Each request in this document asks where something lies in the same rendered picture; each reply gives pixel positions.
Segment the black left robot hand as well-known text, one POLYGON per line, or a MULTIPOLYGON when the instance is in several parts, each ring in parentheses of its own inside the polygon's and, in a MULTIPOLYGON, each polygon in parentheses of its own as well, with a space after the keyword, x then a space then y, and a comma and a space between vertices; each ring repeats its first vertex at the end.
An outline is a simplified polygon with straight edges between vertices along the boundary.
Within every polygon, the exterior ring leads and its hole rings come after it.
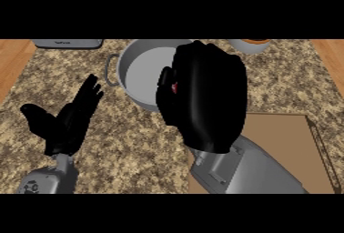
POLYGON ((56 154, 72 156, 78 152, 101 96, 97 77, 90 75, 72 102, 65 104, 57 116, 35 104, 20 106, 29 131, 45 140, 45 156, 51 157, 56 154))

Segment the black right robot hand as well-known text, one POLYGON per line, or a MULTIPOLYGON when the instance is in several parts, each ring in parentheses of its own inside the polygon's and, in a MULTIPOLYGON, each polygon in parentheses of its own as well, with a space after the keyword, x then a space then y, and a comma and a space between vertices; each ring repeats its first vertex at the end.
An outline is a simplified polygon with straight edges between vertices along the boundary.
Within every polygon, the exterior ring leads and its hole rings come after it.
POLYGON ((200 41, 178 46, 171 66, 161 71, 156 106, 187 147, 228 153, 246 118, 246 67, 240 57, 200 41))

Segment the grey metal pot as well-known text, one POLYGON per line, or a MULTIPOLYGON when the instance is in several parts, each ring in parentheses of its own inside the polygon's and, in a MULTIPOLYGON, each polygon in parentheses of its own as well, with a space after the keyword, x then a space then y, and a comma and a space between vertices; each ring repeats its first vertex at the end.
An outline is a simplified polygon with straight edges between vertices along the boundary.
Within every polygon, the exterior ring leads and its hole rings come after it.
POLYGON ((192 42, 190 39, 134 39, 119 54, 109 54, 104 72, 109 64, 116 60, 116 82, 107 76, 109 86, 121 86, 131 101, 146 110, 156 112, 156 82, 162 68, 172 65, 175 47, 192 42))

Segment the brown tray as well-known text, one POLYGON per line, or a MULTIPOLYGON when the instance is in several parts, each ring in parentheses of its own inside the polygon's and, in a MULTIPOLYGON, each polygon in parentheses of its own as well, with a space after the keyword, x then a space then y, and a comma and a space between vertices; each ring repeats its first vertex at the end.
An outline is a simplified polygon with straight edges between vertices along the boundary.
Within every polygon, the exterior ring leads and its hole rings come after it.
MULTIPOLYGON (((316 124, 304 115, 246 114, 242 135, 268 153, 302 183, 307 193, 338 194, 341 185, 316 124)), ((190 175, 193 156, 187 154, 187 192, 209 194, 190 175)))

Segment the white and orange container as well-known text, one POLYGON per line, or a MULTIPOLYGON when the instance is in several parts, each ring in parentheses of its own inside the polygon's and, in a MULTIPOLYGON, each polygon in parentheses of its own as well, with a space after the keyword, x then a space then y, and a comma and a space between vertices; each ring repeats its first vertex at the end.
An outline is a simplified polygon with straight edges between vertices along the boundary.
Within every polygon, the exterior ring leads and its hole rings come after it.
POLYGON ((245 54, 258 54, 270 44, 268 39, 230 39, 231 47, 245 54))

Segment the grey appliance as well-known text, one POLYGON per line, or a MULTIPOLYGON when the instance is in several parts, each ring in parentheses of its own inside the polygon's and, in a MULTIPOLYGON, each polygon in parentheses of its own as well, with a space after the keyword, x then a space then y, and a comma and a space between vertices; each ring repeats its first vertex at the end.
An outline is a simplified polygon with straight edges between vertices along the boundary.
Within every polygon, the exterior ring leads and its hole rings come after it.
POLYGON ((45 49, 97 49, 101 39, 34 39, 37 48, 45 49))

